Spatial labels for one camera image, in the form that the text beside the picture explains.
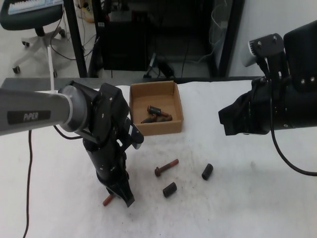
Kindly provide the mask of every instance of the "white tablecloth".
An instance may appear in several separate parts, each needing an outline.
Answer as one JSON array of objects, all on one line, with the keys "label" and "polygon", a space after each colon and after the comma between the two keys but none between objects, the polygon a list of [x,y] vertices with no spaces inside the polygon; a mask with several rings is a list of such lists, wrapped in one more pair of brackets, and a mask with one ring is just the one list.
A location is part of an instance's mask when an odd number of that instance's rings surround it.
[{"label": "white tablecloth", "polygon": [[[129,87],[120,88],[129,100]],[[317,178],[291,170],[269,134],[225,136],[219,123],[218,111],[250,88],[250,81],[179,85],[183,132],[145,137],[139,150],[127,150],[130,208],[118,198],[102,205],[108,193],[81,140],[65,140],[52,127],[34,130],[27,237],[317,237]],[[295,165],[317,171],[316,128],[276,137]],[[2,238],[25,229],[27,138],[0,137]],[[179,165],[154,175],[176,158]],[[204,181],[207,163],[214,171]],[[166,199],[162,189],[173,181],[177,191]]]}]

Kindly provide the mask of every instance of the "office chair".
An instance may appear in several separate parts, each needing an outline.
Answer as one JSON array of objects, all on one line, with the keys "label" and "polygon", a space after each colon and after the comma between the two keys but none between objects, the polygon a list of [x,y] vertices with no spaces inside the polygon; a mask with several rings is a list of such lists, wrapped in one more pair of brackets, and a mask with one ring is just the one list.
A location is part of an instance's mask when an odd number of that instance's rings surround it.
[{"label": "office chair", "polygon": [[[60,46],[63,41],[55,39],[57,34],[60,34],[62,38],[66,37],[65,31],[58,27],[55,31],[45,33],[43,27],[53,22],[60,20],[63,16],[62,5],[51,6],[35,11],[29,11],[25,13],[19,13],[14,15],[8,14],[9,5],[12,0],[4,0],[1,12],[0,12],[0,24],[5,30],[20,31],[35,29],[37,36],[31,38],[22,38],[22,44],[27,47],[25,53],[20,55],[14,62],[12,68],[13,72],[20,73],[19,65],[25,62],[28,58],[35,54],[39,49],[43,49],[46,53],[47,60],[49,59],[47,47],[51,44],[53,46]],[[54,69],[54,77],[57,77],[57,72]]]}]

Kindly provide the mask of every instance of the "cardboard box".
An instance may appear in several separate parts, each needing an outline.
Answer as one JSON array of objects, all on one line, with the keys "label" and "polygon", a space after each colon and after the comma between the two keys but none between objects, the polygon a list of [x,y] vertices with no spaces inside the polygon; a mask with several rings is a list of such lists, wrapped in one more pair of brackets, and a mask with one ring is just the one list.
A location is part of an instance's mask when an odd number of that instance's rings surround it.
[{"label": "cardboard box", "polygon": [[[171,114],[173,120],[141,124],[141,121],[149,116],[147,111],[149,105]],[[162,135],[182,131],[183,110],[177,84],[173,81],[132,84],[130,108],[133,122],[143,135]]]}]

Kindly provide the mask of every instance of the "black cable wire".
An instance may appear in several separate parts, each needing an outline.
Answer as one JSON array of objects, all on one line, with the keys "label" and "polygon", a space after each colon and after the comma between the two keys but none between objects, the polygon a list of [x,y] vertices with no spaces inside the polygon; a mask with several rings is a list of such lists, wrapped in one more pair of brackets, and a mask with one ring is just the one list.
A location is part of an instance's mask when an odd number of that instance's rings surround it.
[{"label": "black cable wire", "polygon": [[271,135],[272,135],[272,140],[274,143],[274,146],[278,152],[278,154],[280,155],[280,157],[282,158],[282,160],[293,170],[295,170],[296,172],[299,172],[300,174],[303,175],[307,175],[307,176],[317,176],[317,172],[309,172],[309,171],[305,171],[302,170],[298,167],[296,167],[295,165],[293,165],[291,162],[289,162],[289,160],[284,156],[284,154],[282,153],[282,151],[280,150],[277,142],[276,142],[276,138],[275,138],[275,133],[274,133],[274,123],[273,123],[273,102],[272,102],[272,95],[273,95],[273,90],[272,90],[272,80],[269,80],[269,84],[270,84],[270,129],[271,129]]},{"label": "black cable wire", "polygon": [[[54,30],[54,34],[55,34],[55,32],[57,31],[57,29],[58,29],[58,27],[59,27],[60,22],[61,22],[62,19],[63,19],[63,18],[61,18],[61,19],[59,20],[58,25],[57,25],[56,29]],[[62,56],[62,57],[65,58],[65,59],[68,59],[68,60],[76,60],[76,59],[72,59],[72,58],[69,58],[69,57],[66,57],[66,56],[62,55],[61,53],[59,53],[58,51],[56,51],[56,50],[53,48],[53,46],[52,46],[53,35],[52,35],[51,40],[50,40],[51,49],[52,49],[56,54]],[[94,49],[94,47],[95,47],[96,42],[94,43],[93,48],[88,52],[88,54],[84,55],[84,57],[90,55],[90,53],[93,51],[93,49]]]},{"label": "black cable wire", "polygon": [[30,162],[29,162],[29,170],[28,170],[28,180],[26,185],[26,226],[23,238],[26,238],[26,235],[29,230],[30,223],[30,214],[29,214],[29,204],[30,204],[30,180],[31,180],[31,168],[33,162],[33,151],[32,151],[32,131],[29,131],[29,150],[30,150]]},{"label": "black cable wire", "polygon": [[83,19],[83,11],[82,11],[82,9],[80,9],[80,17],[81,17],[81,22],[82,22],[83,28],[84,28],[84,44],[83,44],[83,46],[85,46],[86,30],[85,30],[85,26],[84,26],[84,19]]},{"label": "black cable wire", "polygon": [[83,46],[87,45],[97,34],[93,35]]},{"label": "black cable wire", "polygon": [[188,39],[188,43],[187,43],[187,49],[186,49],[186,53],[185,53],[185,57],[184,57],[184,61],[183,61],[183,66],[182,66],[182,74],[181,74],[181,78],[183,77],[183,71],[184,71],[184,66],[185,66],[185,61],[186,61],[186,57],[188,54],[188,49],[189,49],[189,43],[190,43],[190,39]]},{"label": "black cable wire", "polygon": [[56,125],[54,125],[53,127],[63,138],[65,138],[67,140],[77,140],[77,139],[81,139],[82,138],[82,136],[74,136],[74,137],[66,136],[57,128]]}]

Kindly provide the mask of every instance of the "chair leg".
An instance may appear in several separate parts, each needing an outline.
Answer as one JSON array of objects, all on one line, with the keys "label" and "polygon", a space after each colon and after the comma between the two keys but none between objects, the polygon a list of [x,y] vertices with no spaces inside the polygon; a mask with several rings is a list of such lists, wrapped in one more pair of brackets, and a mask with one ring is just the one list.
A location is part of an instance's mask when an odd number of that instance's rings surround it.
[{"label": "chair leg", "polygon": [[[49,44],[46,42],[46,39],[42,39],[41,40],[41,45],[42,45],[42,49],[44,50],[44,52],[45,52],[45,56],[46,56],[46,60],[47,60],[47,62],[48,62],[48,66],[49,66],[49,52],[48,52],[48,46],[49,46]],[[52,64],[53,64],[53,70],[54,70],[54,77],[57,77],[57,72],[56,72],[56,70],[55,70],[55,67],[54,67],[54,62],[53,62],[53,60],[52,60]]]},{"label": "chair leg", "polygon": [[22,56],[19,57],[19,59],[13,64],[13,68],[19,66],[19,64],[25,62],[28,58],[34,55],[36,51],[39,50],[41,47],[40,40],[37,40],[28,50],[26,53],[24,53]]},{"label": "chair leg", "polygon": [[58,33],[61,31],[61,27],[59,26],[56,31],[51,31],[45,34],[45,38],[51,39],[58,35]]},{"label": "chair leg", "polygon": [[31,38],[21,38],[21,41],[28,42],[28,43],[33,45],[35,42],[37,42],[38,39],[39,39],[39,37],[35,36],[35,37],[31,37]]}]

